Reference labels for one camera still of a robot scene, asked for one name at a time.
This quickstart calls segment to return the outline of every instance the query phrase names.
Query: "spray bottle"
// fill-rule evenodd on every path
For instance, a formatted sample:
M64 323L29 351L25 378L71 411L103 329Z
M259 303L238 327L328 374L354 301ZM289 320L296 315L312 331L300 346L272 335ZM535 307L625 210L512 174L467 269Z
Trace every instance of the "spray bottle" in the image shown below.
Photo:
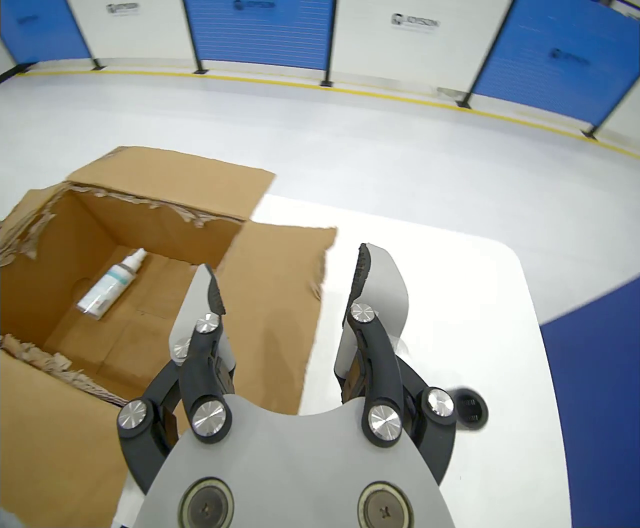
M122 262L111 266L109 271L93 285L76 307L84 314L100 319L136 278L147 252L140 248Z

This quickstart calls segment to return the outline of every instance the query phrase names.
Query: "white table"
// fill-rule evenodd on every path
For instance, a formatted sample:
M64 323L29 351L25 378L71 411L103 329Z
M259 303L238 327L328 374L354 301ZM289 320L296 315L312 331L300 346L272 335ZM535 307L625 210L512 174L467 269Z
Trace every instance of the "white table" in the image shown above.
M338 228L327 253L301 414L340 405L333 362L358 247L362 242L380 246L393 256L409 292L409 317L401 336L409 364L429 385L473 388L489 407L484 429L456 435L440 486L456 527L570 528L554 388L527 283L509 248L271 195L262 199L252 218ZM114 525L132 526L140 500L129 480Z

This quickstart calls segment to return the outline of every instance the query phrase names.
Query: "blue floor mat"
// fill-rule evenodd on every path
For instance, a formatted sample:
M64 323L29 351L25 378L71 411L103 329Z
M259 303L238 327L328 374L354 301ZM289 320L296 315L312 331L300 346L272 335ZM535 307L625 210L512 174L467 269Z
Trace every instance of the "blue floor mat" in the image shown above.
M640 278L541 330L573 526L640 527Z

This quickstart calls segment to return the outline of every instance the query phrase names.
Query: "open cardboard box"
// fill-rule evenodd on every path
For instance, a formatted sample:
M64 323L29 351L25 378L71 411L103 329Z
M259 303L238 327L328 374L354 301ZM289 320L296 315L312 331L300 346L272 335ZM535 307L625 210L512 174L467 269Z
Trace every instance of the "open cardboard box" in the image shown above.
M227 310L236 394L296 413L335 229L251 222L272 179L121 147L29 191L0 228L1 333L65 355L74 370L132 399L169 361L173 321L196 265L207 262ZM106 315L80 313L76 302L139 247L149 254ZM0 363L2 507L27 526L110 525L127 472L118 408L5 352Z
M298 411L334 229L249 220L273 174L167 150L120 147L66 182L29 191L0 230L1 333L59 352L125 399L169 360L198 264L215 270L236 393ZM96 321L75 303L113 264L148 251Z

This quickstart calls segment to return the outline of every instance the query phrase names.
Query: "blue wall panel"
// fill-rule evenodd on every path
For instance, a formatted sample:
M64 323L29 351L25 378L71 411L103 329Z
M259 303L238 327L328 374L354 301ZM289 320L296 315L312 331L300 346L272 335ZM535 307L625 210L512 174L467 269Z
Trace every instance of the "blue wall panel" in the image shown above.
M541 331L573 526L640 526L640 278Z
M331 0L186 0L198 57L322 70Z
M65 0L1 0L0 32L19 63L90 57Z
M474 93L599 124L640 69L640 24L589 0L514 0Z

